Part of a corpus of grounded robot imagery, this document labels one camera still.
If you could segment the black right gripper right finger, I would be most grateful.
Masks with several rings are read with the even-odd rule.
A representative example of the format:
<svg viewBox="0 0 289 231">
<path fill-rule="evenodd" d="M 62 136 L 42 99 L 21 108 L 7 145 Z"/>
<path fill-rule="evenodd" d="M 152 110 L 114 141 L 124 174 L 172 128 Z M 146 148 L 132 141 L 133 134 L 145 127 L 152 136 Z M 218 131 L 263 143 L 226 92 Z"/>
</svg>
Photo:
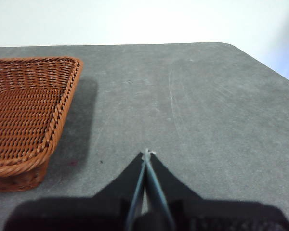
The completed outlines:
<svg viewBox="0 0 289 231">
<path fill-rule="evenodd" d="M 204 199 L 176 178 L 153 153 L 147 154 L 151 199 L 176 231 L 289 231 L 277 207 L 253 201 Z"/>
</svg>

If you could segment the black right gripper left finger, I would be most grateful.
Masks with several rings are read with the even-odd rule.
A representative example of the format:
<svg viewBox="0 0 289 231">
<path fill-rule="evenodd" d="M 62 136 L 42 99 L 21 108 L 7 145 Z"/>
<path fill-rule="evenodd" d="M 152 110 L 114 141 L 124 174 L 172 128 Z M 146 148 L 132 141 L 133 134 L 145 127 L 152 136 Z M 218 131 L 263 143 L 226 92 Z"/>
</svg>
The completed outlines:
<svg viewBox="0 0 289 231">
<path fill-rule="evenodd" d="M 6 231 L 124 231 L 141 213 L 145 163 L 139 153 L 90 197 L 46 197 L 26 201 L 9 216 Z"/>
</svg>

